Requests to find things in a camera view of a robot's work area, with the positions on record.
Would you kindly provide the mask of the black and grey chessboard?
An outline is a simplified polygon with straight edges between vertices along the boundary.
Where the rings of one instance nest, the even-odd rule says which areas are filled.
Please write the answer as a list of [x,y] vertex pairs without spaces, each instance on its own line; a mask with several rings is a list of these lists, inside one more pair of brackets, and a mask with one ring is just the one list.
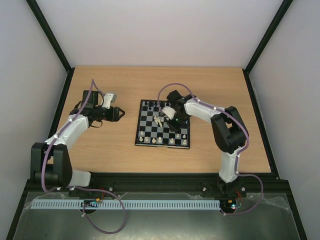
[[[163,100],[142,99],[140,101],[135,146],[176,149],[189,149],[191,147],[190,122],[186,120],[184,126],[178,132],[170,131],[167,124],[169,118],[159,110],[159,107],[166,106],[170,106],[170,104]],[[154,116],[163,118],[163,127],[156,124]],[[143,142],[139,141],[139,137],[143,137]],[[145,137],[149,137],[149,142],[145,142]],[[158,143],[158,137],[162,137],[162,143]]]

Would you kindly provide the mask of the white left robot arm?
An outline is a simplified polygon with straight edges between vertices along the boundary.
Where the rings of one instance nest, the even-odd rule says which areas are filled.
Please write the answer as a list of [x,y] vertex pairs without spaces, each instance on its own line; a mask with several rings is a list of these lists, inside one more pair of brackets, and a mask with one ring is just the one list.
[[82,100],[62,127],[45,142],[36,142],[31,147],[30,180],[44,192],[49,191],[47,186],[55,189],[89,186],[91,173],[73,169],[69,150],[94,122],[117,122],[125,115],[124,110],[112,106],[116,98],[115,93],[83,91]]

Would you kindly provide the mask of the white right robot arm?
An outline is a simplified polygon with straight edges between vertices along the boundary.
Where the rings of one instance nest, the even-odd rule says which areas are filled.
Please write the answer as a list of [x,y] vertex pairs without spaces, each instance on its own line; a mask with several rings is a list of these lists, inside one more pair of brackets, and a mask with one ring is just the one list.
[[221,151],[221,167],[218,191],[229,196],[236,189],[233,182],[239,175],[239,158],[249,143],[249,132],[236,107],[227,108],[211,105],[193,97],[191,94],[182,96],[177,90],[166,97],[170,106],[162,109],[169,118],[169,129],[178,132],[186,125],[190,117],[196,117],[211,124],[217,147]]

